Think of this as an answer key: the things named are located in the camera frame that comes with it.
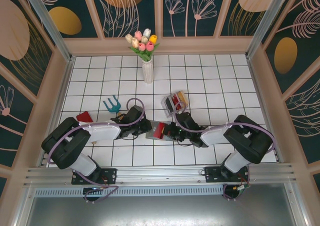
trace flower bouquet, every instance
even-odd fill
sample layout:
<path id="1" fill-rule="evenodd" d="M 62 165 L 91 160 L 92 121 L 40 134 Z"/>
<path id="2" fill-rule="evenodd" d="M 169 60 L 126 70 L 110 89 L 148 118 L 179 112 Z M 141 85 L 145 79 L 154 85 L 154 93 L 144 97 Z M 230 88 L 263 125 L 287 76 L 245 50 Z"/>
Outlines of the flower bouquet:
<path id="1" fill-rule="evenodd" d="M 125 36 L 125 39 L 132 44 L 129 47 L 138 56 L 142 58 L 142 70 L 143 78 L 146 83 L 152 83 L 154 81 L 154 66 L 152 62 L 152 54 L 159 46 L 157 42 L 157 36 L 151 36 L 151 30 L 145 29 L 143 34 L 140 31 L 134 33 L 134 37 L 130 34 Z"/>

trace small box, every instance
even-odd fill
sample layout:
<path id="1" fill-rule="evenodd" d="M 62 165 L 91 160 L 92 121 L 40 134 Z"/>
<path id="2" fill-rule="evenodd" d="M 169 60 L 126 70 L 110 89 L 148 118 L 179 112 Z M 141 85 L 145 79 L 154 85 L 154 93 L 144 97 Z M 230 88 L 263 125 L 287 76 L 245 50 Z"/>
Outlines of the small box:
<path id="1" fill-rule="evenodd" d="M 161 105 L 164 109 L 166 117 L 173 116 L 175 105 L 178 102 L 184 102 L 186 108 L 189 106 L 189 102 L 183 91 L 178 91 L 162 99 Z M 176 108 L 176 112 L 180 112 L 182 110 L 183 110 L 183 105 L 179 104 Z"/>

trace white vase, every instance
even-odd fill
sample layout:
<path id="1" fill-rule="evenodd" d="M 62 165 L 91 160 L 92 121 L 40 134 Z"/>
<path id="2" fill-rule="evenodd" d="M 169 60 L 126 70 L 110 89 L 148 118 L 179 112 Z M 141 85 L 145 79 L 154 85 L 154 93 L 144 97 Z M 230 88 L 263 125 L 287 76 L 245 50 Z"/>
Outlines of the white vase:
<path id="1" fill-rule="evenodd" d="M 142 61 L 142 71 L 145 83 L 154 82 L 154 64 L 152 59 L 148 62 Z"/>

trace pink tulip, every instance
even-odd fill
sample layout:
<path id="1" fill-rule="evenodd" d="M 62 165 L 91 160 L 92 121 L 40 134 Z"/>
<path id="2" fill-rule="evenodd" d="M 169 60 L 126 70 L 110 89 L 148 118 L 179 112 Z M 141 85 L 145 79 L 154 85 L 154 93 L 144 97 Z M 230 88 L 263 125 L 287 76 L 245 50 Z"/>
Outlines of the pink tulip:
<path id="1" fill-rule="evenodd" d="M 143 44 L 143 43 L 139 43 L 139 47 L 138 48 L 139 48 L 140 51 L 144 51 L 146 49 L 146 45 Z"/>
<path id="2" fill-rule="evenodd" d="M 136 31 L 136 32 L 134 33 L 134 37 L 135 37 L 138 41 L 141 41 L 141 37 L 142 37 L 141 31 Z"/>
<path id="3" fill-rule="evenodd" d="M 146 50 L 149 52 L 155 48 L 155 46 L 152 42 L 148 42 L 145 47 L 146 47 Z"/>

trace tulip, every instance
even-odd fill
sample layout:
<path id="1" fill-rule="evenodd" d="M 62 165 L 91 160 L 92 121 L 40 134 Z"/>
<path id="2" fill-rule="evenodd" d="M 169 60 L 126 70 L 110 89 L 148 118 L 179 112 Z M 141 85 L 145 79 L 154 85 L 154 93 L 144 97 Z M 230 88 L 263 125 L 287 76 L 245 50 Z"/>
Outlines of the tulip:
<path id="1" fill-rule="evenodd" d="M 155 46 L 154 46 L 154 44 L 153 44 L 152 42 L 148 42 L 148 43 L 146 44 L 145 48 L 146 48 L 147 51 L 150 52 L 150 51 L 152 51 L 152 50 L 155 48 Z"/>
<path id="2" fill-rule="evenodd" d="M 146 45 L 144 43 L 139 43 L 139 50 L 144 51 L 146 49 Z"/>
<path id="3" fill-rule="evenodd" d="M 152 36 L 150 36 L 149 41 L 152 42 L 153 44 L 155 44 L 157 42 L 157 38 L 158 37 L 156 35 L 152 35 Z"/>
<path id="4" fill-rule="evenodd" d="M 134 48 L 138 48 L 139 46 L 139 41 L 137 40 L 137 38 L 132 38 L 132 46 Z"/>
<path id="5" fill-rule="evenodd" d="M 150 35 L 151 35 L 151 30 L 150 29 L 145 29 L 145 31 L 143 32 L 143 35 L 145 36 L 145 37 L 147 37 L 147 38 L 149 38 L 150 37 Z"/>
<path id="6" fill-rule="evenodd" d="M 132 37 L 130 34 L 127 34 L 127 35 L 125 36 L 126 41 L 129 42 L 129 43 L 132 43 L 132 38 L 133 38 L 133 37 Z"/>
<path id="7" fill-rule="evenodd" d="M 134 33 L 134 37 L 135 37 L 138 41 L 141 41 L 141 37 L 142 37 L 141 31 L 136 31 L 136 32 Z"/>
<path id="8" fill-rule="evenodd" d="M 141 42 L 147 44 L 149 39 L 146 36 L 141 37 Z"/>

